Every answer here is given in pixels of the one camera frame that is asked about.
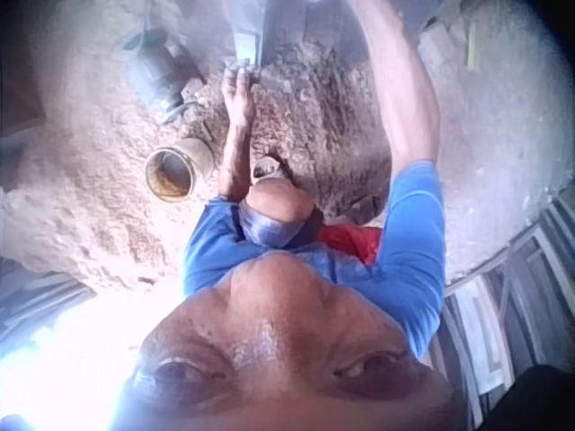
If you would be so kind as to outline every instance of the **man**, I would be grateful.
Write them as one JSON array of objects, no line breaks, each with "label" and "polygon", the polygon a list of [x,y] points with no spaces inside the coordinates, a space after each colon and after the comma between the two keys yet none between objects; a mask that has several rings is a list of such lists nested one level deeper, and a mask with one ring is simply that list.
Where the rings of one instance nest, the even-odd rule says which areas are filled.
[{"label": "man", "polygon": [[445,288],[438,103],[391,4],[349,3],[367,38],[393,157],[376,262],[314,242],[314,202],[289,181],[250,189],[251,77],[228,73],[220,196],[186,251],[188,299],[146,338],[113,429],[460,425],[449,385],[418,361]]}]

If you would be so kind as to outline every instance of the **blue long-sleeve shirt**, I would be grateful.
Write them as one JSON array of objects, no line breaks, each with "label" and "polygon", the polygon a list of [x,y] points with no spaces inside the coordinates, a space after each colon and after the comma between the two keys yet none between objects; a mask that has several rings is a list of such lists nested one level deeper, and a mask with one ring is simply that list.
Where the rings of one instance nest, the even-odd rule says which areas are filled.
[{"label": "blue long-sleeve shirt", "polygon": [[[185,252],[184,293],[215,286],[228,271],[267,251],[245,239],[236,203],[209,202]],[[445,216],[433,163],[414,163],[395,179],[374,265],[320,242],[289,251],[392,316],[415,356],[425,354],[438,329],[445,291]]]}]

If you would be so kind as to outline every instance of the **red cloth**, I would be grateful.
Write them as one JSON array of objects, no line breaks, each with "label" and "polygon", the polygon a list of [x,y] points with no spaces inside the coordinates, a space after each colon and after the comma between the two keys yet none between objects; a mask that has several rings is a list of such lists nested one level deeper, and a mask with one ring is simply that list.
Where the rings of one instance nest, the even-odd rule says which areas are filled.
[{"label": "red cloth", "polygon": [[378,227],[359,227],[354,224],[324,226],[318,241],[329,248],[357,257],[363,263],[376,263],[382,230]]}]

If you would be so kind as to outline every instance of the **dusty ground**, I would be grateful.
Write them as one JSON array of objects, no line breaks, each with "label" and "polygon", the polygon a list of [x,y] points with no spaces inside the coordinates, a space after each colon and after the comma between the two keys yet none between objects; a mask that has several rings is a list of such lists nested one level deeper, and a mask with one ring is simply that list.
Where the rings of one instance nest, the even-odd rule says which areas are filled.
[{"label": "dusty ground", "polygon": [[[156,3],[156,19],[196,53],[208,78],[204,87],[190,83],[193,106],[167,127],[137,101],[125,79],[126,55],[117,50],[141,26],[143,2],[59,0],[28,9],[35,11],[26,27],[47,119],[19,136],[27,148],[18,189],[4,197],[3,255],[70,272],[95,288],[150,288],[138,279],[177,276],[216,176],[191,201],[168,205],[147,189],[144,161],[180,138],[209,141],[203,121],[219,154],[227,124],[218,86],[233,51],[216,8],[201,17],[209,29],[183,31],[177,6]],[[476,70],[464,67],[457,28],[449,56],[422,53],[443,114],[449,279],[520,232],[573,168],[572,76],[561,52],[515,2],[490,1],[471,20]],[[214,30],[221,36],[209,54],[194,49]],[[329,52],[312,46],[281,54],[256,92],[253,154],[283,158],[297,183],[336,216],[386,187],[388,151],[369,64],[341,71]]]}]

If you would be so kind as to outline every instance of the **soil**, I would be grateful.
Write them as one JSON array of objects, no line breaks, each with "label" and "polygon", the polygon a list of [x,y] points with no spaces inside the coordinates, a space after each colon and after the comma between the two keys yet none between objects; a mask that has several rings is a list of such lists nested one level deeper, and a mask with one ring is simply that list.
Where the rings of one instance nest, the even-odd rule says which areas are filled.
[{"label": "soil", "polygon": [[[148,189],[144,167],[156,148],[191,136],[210,143],[218,166],[228,127],[219,85],[234,57],[221,11],[195,10],[190,26],[175,2],[155,0],[154,22],[205,79],[190,79],[183,118],[158,126],[119,49],[141,29],[144,2],[30,0],[22,9],[34,11],[25,28],[46,120],[18,136],[26,146],[17,189],[4,196],[2,254],[96,290],[149,290],[177,277],[217,171],[188,201],[167,204]],[[503,0],[465,19],[457,25],[474,22],[477,32],[475,70],[464,65],[457,26],[448,57],[420,46],[442,109],[448,279],[503,247],[573,174],[571,69],[545,28]],[[183,54],[178,61],[190,64]],[[369,63],[342,68],[313,44],[279,48],[255,99],[252,162],[276,156],[328,217],[387,192],[389,149]]]}]

